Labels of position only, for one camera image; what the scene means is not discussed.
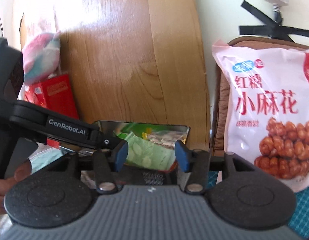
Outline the person left hand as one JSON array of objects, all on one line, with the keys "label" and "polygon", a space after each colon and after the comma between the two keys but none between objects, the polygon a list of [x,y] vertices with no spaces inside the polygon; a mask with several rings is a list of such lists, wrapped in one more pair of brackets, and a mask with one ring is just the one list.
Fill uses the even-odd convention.
[{"label": "person left hand", "polygon": [[31,162],[27,159],[22,165],[20,165],[14,176],[8,179],[0,179],[0,215],[6,214],[6,210],[4,208],[4,197],[5,194],[17,183],[23,181],[27,177],[31,175]]}]

